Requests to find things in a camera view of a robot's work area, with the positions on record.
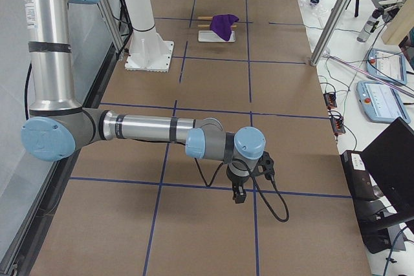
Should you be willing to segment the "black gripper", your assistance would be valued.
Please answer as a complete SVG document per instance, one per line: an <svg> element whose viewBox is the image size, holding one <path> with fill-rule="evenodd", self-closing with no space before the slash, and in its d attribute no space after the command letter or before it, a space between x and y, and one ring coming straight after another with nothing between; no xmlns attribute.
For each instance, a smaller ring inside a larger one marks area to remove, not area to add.
<svg viewBox="0 0 414 276"><path fill-rule="evenodd" d="M247 176L239 176L232 172L232 170L228 167L226 169L226 175L228 179L232 183L232 200L235 204L242 204L245 202L246 199L246 192L244 189L244 184L248 181L249 175Z"/></svg>

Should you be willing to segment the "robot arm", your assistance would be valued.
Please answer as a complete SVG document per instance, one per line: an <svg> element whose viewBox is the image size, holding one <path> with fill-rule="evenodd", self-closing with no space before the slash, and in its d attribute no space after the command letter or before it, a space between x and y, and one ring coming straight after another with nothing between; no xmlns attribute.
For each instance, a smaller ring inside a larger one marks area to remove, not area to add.
<svg viewBox="0 0 414 276"><path fill-rule="evenodd" d="M247 181L263 164L266 140L255 127L232 133L215 118L120 114L85 106L72 60L69 8L105 0L24 0L34 102L21 141L37 159L56 162L94 142L136 140L183 145L187 156L216 160L226 168L233 199L246 199Z"/></svg>

